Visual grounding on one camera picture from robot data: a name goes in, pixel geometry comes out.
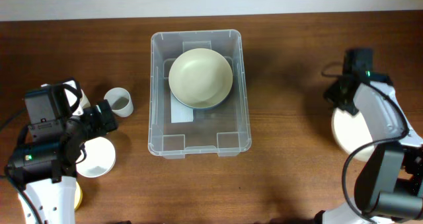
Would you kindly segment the cream bowl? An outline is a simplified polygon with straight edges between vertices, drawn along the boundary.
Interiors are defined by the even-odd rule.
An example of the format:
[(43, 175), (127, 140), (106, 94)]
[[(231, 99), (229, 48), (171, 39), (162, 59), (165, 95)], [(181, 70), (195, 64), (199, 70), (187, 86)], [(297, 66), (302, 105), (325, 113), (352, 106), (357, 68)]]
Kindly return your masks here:
[(170, 85), (233, 85), (233, 71), (221, 54), (196, 48), (175, 59), (169, 71)]
[(351, 115), (335, 108), (331, 120), (332, 134), (338, 146), (347, 154), (373, 141), (363, 115)]

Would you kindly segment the dark blue bowl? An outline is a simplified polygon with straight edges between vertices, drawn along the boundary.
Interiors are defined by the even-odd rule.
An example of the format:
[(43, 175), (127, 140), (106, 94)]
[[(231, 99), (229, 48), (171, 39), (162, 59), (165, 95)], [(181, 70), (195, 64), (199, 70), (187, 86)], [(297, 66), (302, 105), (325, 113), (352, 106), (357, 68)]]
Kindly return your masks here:
[(192, 109), (210, 109), (221, 104), (230, 94), (232, 85), (170, 85), (171, 92), (182, 105)]

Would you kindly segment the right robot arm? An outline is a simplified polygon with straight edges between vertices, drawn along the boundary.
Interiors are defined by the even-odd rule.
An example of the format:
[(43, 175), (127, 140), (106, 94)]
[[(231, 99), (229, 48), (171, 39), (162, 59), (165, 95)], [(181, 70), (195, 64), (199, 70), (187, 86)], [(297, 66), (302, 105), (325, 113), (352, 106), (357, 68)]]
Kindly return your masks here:
[[(404, 223), (422, 220), (422, 138), (396, 100), (388, 76), (339, 75), (324, 93), (336, 108), (364, 117), (372, 140), (353, 149), (341, 175), (345, 203), (322, 210), (315, 223)], [(373, 148), (348, 195), (346, 173), (352, 159)]]

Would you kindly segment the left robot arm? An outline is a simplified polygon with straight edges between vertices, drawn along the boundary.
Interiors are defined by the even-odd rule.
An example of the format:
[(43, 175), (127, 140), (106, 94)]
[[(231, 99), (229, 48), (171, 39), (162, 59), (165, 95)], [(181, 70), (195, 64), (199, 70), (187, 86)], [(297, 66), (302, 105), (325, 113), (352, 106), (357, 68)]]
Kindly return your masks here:
[(117, 129), (107, 100), (74, 116), (68, 102), (26, 102), (24, 127), (5, 167), (27, 214), (27, 223), (74, 223), (77, 163), (85, 142)]

